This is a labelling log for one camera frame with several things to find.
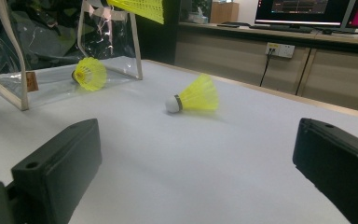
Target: transparent plastic sheet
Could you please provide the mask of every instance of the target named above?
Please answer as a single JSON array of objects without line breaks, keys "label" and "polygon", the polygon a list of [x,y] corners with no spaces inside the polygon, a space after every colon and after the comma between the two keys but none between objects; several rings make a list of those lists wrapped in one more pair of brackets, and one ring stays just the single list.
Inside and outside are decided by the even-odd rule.
[{"label": "transparent plastic sheet", "polygon": [[[72,72],[84,57],[105,65],[105,88],[142,79],[135,17],[86,1],[9,0],[8,15],[27,71],[35,71],[38,91],[28,92],[30,107],[83,94]],[[21,98],[19,57],[0,20],[0,85]]]}]

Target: yellow shuttlecock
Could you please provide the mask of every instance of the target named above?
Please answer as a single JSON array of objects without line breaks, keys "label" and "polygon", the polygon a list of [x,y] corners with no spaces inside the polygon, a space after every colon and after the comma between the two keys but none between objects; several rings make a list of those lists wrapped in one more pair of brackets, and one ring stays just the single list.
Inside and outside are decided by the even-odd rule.
[{"label": "yellow shuttlecock", "polygon": [[107,4],[164,23],[162,0],[107,0]]},{"label": "yellow shuttlecock", "polygon": [[106,68],[94,58],[84,58],[77,64],[72,78],[87,91],[97,91],[106,82]]},{"label": "yellow shuttlecock", "polygon": [[180,110],[215,110],[219,106],[217,90],[212,79],[205,74],[201,74],[179,95],[170,97],[165,106],[171,113]]}]

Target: wall outlet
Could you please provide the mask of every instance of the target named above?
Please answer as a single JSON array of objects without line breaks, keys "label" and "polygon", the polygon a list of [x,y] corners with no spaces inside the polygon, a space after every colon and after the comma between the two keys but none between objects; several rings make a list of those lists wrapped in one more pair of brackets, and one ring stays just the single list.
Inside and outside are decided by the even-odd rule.
[{"label": "wall outlet", "polygon": [[295,52],[295,46],[293,46],[293,45],[281,45],[279,47],[278,56],[284,57],[284,58],[292,58],[294,52]]},{"label": "wall outlet", "polygon": [[275,43],[269,43],[268,42],[267,43],[266,54],[269,54],[269,50],[273,49],[274,51],[272,51],[271,55],[278,56],[279,48],[280,48],[280,44],[275,44]]},{"label": "wall outlet", "polygon": [[269,51],[272,51],[271,55],[283,57],[283,58],[292,58],[293,53],[295,52],[295,46],[293,45],[283,45],[283,44],[276,44],[276,43],[267,43],[266,54],[269,54]]}]

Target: white table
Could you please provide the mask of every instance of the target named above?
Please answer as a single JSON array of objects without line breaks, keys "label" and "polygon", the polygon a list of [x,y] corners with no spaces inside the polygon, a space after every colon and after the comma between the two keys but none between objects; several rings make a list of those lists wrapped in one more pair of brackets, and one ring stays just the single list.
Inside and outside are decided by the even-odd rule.
[{"label": "white table", "polygon": [[196,76],[149,61],[143,71],[24,112],[0,97],[0,181],[67,126],[96,118],[103,164],[72,224],[348,223],[292,155],[301,118],[358,136],[358,112],[219,78],[215,113],[169,114],[166,98]]}]

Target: screw hole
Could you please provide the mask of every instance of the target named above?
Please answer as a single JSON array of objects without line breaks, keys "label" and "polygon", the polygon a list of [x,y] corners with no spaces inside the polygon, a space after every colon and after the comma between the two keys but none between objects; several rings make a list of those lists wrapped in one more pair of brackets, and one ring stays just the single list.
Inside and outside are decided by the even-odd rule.
[{"label": "screw hole", "polygon": [[28,163],[25,167],[27,168],[27,169],[32,169],[32,168],[35,168],[37,165],[38,165],[39,163],[37,163],[37,162],[31,162],[31,163]]}]

